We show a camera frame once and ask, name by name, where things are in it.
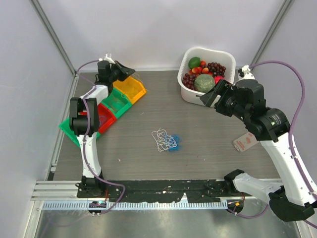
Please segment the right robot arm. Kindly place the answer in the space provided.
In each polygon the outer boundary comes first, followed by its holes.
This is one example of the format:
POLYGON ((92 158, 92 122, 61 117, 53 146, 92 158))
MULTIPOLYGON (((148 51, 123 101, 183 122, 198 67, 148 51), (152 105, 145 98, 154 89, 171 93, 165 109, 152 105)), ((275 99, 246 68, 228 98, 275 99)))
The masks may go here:
POLYGON ((240 80, 236 84, 221 79, 200 100, 219 114, 235 116, 242 121, 267 151, 282 180, 270 183, 236 169, 224 177, 225 193, 234 196, 242 192, 254 196, 268 204, 285 222, 305 221, 313 216, 317 207, 316 185, 305 168, 298 168, 302 160, 292 154, 296 148, 289 144, 290 123, 281 110, 266 106, 264 87, 254 79, 240 80))

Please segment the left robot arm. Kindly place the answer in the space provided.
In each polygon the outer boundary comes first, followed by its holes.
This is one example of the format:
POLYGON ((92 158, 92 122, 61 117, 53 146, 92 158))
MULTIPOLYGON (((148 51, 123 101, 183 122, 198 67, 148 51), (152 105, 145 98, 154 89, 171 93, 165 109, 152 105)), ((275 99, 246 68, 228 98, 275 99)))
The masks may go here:
POLYGON ((97 152, 98 106, 111 94, 114 82, 124 81, 135 72, 116 60, 99 59, 96 62, 98 73, 92 88, 80 97, 71 98, 69 104, 69 127, 79 141, 83 163, 81 181, 76 184, 79 198, 99 198, 106 192, 107 181, 97 152))

